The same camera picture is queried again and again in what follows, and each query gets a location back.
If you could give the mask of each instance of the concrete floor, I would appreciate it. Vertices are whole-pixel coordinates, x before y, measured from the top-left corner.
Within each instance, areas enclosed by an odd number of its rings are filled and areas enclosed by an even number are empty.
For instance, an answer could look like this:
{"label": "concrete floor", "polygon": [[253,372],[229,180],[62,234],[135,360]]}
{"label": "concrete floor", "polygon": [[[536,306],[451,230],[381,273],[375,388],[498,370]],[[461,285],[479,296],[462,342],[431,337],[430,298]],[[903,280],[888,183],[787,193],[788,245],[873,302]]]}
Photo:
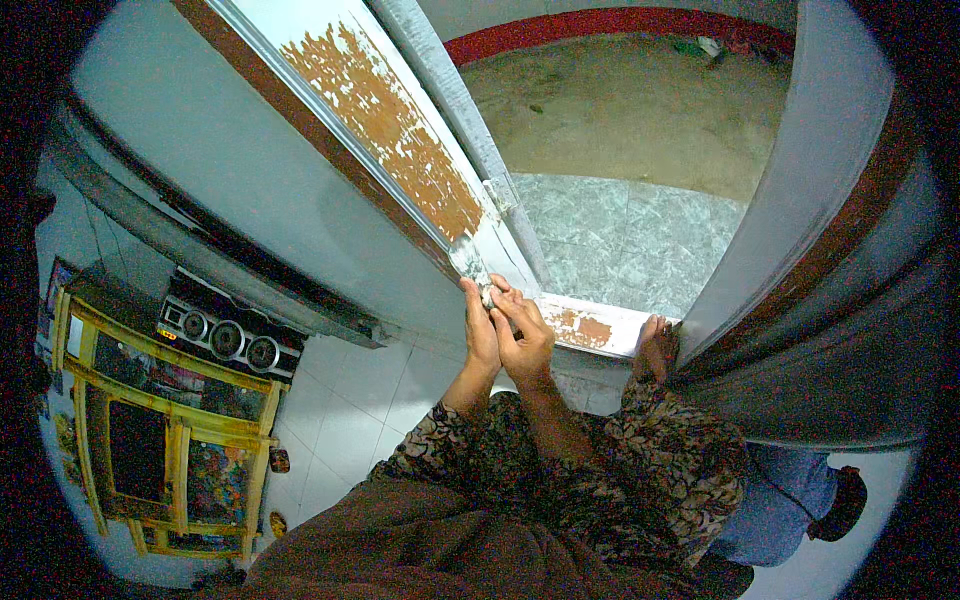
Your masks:
{"label": "concrete floor", "polygon": [[[682,56],[643,34],[574,38],[461,68],[507,168],[640,180],[747,204],[790,65]],[[537,106],[542,113],[530,106]]]}

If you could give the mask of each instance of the red wall stripe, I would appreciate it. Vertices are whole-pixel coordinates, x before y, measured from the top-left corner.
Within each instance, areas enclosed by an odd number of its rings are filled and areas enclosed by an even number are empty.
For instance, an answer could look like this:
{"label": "red wall stripe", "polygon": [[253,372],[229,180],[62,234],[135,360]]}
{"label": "red wall stripe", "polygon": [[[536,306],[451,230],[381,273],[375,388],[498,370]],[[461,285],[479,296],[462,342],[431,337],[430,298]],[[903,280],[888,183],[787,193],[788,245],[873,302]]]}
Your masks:
{"label": "red wall stripe", "polygon": [[793,55],[794,37],[762,25],[716,12],[630,7],[546,14],[495,25],[444,44],[457,66],[501,52],[531,48],[567,37],[645,33],[656,36],[708,36],[723,39],[737,30],[741,39]]}

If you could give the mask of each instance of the stereo system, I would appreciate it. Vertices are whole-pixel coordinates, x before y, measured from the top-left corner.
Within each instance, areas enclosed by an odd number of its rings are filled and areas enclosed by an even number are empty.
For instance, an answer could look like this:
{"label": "stereo system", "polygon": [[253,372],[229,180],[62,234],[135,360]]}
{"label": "stereo system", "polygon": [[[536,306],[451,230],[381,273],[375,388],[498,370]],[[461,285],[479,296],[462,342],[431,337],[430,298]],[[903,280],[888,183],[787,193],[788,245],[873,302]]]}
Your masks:
{"label": "stereo system", "polygon": [[183,268],[171,277],[156,331],[200,358],[285,383],[292,380],[306,341],[302,333],[271,323]]}

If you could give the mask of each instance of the wooden cabinet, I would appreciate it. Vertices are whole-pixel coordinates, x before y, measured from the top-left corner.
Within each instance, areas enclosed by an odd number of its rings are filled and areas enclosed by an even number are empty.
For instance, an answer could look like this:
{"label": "wooden cabinet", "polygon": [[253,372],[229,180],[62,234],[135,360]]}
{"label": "wooden cabinet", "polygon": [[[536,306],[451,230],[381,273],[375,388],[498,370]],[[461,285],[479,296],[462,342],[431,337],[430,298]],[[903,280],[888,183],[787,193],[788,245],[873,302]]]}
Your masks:
{"label": "wooden cabinet", "polygon": [[115,519],[141,554],[248,558],[289,386],[165,346],[83,293],[58,295],[53,360],[74,375],[84,491],[101,535]]}

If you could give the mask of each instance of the hand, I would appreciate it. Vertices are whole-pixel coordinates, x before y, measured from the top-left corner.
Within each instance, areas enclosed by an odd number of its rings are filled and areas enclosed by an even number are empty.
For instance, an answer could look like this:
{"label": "hand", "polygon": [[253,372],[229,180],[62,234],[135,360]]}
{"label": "hand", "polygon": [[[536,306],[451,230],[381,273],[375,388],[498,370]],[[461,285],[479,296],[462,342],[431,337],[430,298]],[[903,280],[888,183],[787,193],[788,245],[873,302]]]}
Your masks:
{"label": "hand", "polygon": [[[553,356],[554,333],[543,321],[540,309],[505,278],[491,275],[492,298],[496,307],[490,311],[496,326],[500,361],[518,388],[538,387],[550,381],[550,358]],[[510,321],[522,333],[517,340]]]}
{"label": "hand", "polygon": [[496,375],[500,371],[500,350],[490,315],[480,299],[480,289],[467,277],[461,277],[460,287],[467,300],[467,366]]}

